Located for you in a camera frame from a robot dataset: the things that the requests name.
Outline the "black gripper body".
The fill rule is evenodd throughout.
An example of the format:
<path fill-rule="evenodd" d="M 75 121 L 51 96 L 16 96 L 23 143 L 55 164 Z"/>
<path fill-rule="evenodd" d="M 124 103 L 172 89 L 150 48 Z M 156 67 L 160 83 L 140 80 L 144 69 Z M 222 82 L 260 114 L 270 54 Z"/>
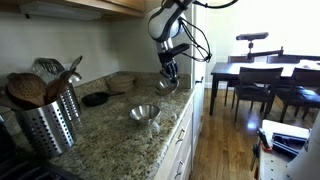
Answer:
<path fill-rule="evenodd" d="M 170 44 L 160 43 L 157 45 L 158 57 L 162 64 L 162 68 L 166 72 L 177 72 L 177 63 L 174 61 L 174 57 L 182 54 L 184 51 L 188 50 L 190 47 L 187 43 L 182 43 L 173 47 Z"/>

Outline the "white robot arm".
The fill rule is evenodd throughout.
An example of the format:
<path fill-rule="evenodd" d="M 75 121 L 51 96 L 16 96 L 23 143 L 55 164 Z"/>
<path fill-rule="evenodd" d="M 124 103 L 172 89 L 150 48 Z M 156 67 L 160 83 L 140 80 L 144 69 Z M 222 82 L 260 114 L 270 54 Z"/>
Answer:
<path fill-rule="evenodd" d="M 189 49 L 182 43 L 173 46 L 172 39 L 181 34 L 186 19 L 184 12 L 194 0 L 165 0 L 149 12 L 148 33 L 154 40 L 162 64 L 160 73 L 172 83 L 177 82 L 178 66 L 174 57 Z"/>

